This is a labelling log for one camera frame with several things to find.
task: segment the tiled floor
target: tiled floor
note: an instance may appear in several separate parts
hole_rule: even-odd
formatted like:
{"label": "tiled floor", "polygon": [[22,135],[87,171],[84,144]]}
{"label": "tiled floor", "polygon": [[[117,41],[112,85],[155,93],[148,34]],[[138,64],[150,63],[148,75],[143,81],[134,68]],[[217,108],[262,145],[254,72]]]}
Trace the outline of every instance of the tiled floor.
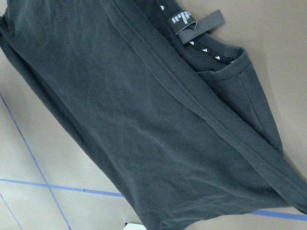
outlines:
{"label": "tiled floor", "polygon": [[[302,13],[307,11],[307,4],[274,1],[271,7],[261,1],[178,2],[198,19],[221,10],[226,23],[213,35],[247,48],[281,133],[285,154],[306,177],[307,30],[303,28],[307,17]],[[280,10],[286,18],[297,18],[291,22],[283,17],[278,20]],[[5,11],[5,1],[0,0],[0,11]],[[283,44],[290,44],[296,56],[286,58],[290,48],[282,51]],[[126,199],[44,107],[2,50],[0,93],[0,230],[122,230],[125,222],[141,223]],[[266,211],[199,221],[187,229],[307,229],[307,216],[294,208]]]}

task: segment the dark fabric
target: dark fabric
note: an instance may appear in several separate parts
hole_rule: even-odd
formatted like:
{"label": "dark fabric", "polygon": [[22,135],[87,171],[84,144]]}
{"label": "dark fabric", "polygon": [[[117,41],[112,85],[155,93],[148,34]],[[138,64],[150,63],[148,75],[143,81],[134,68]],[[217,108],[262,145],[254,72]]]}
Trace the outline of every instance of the dark fabric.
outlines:
{"label": "dark fabric", "polygon": [[166,22],[181,10],[12,0],[0,46],[147,230],[269,207],[306,213],[307,184],[283,157],[246,50],[209,34],[183,45]]}

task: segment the garment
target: garment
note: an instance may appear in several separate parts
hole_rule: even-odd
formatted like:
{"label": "garment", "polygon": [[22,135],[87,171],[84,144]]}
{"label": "garment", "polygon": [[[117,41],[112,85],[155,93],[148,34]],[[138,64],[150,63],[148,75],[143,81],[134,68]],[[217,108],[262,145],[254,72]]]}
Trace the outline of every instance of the garment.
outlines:
{"label": "garment", "polygon": [[208,33],[182,44],[166,23],[182,10],[14,0],[0,46],[147,230],[269,207],[306,214],[307,184],[283,157],[246,50]]}

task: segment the white object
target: white object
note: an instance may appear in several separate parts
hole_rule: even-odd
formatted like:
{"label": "white object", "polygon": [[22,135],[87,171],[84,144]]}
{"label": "white object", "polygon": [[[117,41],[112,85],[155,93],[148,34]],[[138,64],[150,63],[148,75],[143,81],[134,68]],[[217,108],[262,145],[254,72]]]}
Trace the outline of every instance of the white object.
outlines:
{"label": "white object", "polygon": [[146,228],[142,224],[129,223],[124,227],[124,230],[146,230]]}

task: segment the blue grout line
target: blue grout line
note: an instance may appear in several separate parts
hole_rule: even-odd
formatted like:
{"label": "blue grout line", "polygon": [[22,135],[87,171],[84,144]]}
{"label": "blue grout line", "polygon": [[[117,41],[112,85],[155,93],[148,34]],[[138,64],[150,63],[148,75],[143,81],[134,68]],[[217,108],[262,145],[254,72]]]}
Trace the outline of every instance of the blue grout line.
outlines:
{"label": "blue grout line", "polygon": [[9,180],[9,179],[3,179],[3,178],[0,178],[0,181],[17,183],[17,184],[34,185],[34,186],[40,186],[40,187],[50,187],[50,188],[70,190],[70,191],[75,191],[75,192],[99,194],[99,195],[106,195],[106,196],[124,197],[121,193],[112,193],[112,192],[105,192],[105,191],[98,191],[98,190],[91,190],[91,189],[73,188],[73,187],[58,186],[58,185],[51,185],[51,184],[40,184],[40,183],[33,183],[33,182]]}
{"label": "blue grout line", "polygon": [[267,216],[267,217],[278,217],[278,218],[284,218],[284,219],[295,219],[295,220],[307,221],[307,215],[298,215],[298,214],[283,213],[283,212],[271,212],[271,211],[258,210],[250,214]]}
{"label": "blue grout line", "polygon": [[[24,144],[26,145],[26,147],[27,147],[27,149],[28,149],[28,151],[29,151],[29,153],[30,153],[32,159],[34,160],[34,163],[35,163],[37,169],[39,170],[39,173],[41,174],[41,176],[42,176],[42,178],[44,179],[45,183],[48,184],[48,182],[47,182],[47,180],[46,180],[46,178],[45,178],[45,176],[44,176],[42,170],[40,169],[40,167],[39,167],[39,165],[38,165],[38,163],[37,163],[37,161],[36,161],[36,159],[35,159],[35,157],[34,157],[34,154],[32,153],[32,151],[31,151],[31,149],[30,149],[30,147],[29,147],[27,141],[25,140],[25,138],[24,138],[24,136],[23,136],[23,134],[22,134],[20,128],[19,128],[18,125],[17,125],[17,122],[16,122],[16,120],[15,120],[13,114],[11,113],[11,110],[9,109],[8,105],[6,104],[6,102],[5,102],[5,100],[4,100],[4,98],[3,98],[3,96],[2,96],[1,93],[0,93],[0,97],[2,98],[2,100],[3,100],[4,104],[5,104],[5,107],[6,107],[6,109],[8,110],[9,115],[10,115],[12,121],[14,122],[14,124],[15,124],[15,126],[16,126],[16,128],[17,128],[19,134],[20,134],[20,136],[22,137],[22,139],[23,139],[23,141],[24,141]],[[71,227],[70,227],[70,225],[69,225],[69,223],[68,223],[68,221],[67,221],[67,219],[66,219],[66,217],[65,217],[65,215],[64,215],[64,213],[63,213],[63,211],[62,211],[62,209],[61,209],[61,207],[60,207],[60,205],[59,205],[59,203],[58,203],[58,201],[57,201],[57,199],[56,199],[56,197],[54,196],[54,194],[53,194],[51,188],[48,187],[48,189],[49,189],[49,191],[50,191],[50,193],[51,193],[51,195],[52,195],[54,201],[56,202],[56,205],[57,205],[57,207],[58,207],[58,209],[59,209],[61,215],[63,216],[63,218],[64,218],[64,220],[65,220],[65,222],[66,222],[66,224],[67,224],[69,230],[71,230]]]}
{"label": "blue grout line", "polygon": [[1,193],[0,193],[0,196],[1,196],[2,200],[3,200],[3,202],[5,203],[6,207],[9,209],[11,215],[14,217],[14,219],[15,219],[16,223],[18,224],[19,228],[20,228],[21,230],[23,230],[23,228],[20,226],[18,220],[16,219],[15,215],[13,214],[12,210],[10,209],[9,205],[6,203],[6,201],[5,201],[5,199],[3,198],[3,196],[1,195]]}

